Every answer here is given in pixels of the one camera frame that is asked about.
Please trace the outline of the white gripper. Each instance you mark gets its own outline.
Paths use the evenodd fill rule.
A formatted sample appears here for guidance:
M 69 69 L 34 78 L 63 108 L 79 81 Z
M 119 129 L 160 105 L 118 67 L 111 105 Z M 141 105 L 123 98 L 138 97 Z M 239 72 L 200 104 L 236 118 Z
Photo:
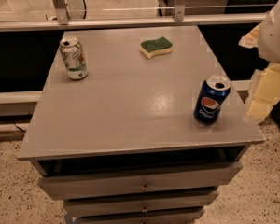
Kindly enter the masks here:
M 241 37 L 239 45 L 258 47 L 260 58 L 270 62 L 263 71 L 256 70 L 252 75 L 245 101 L 246 119 L 264 121 L 280 102 L 280 0 L 261 24 Z

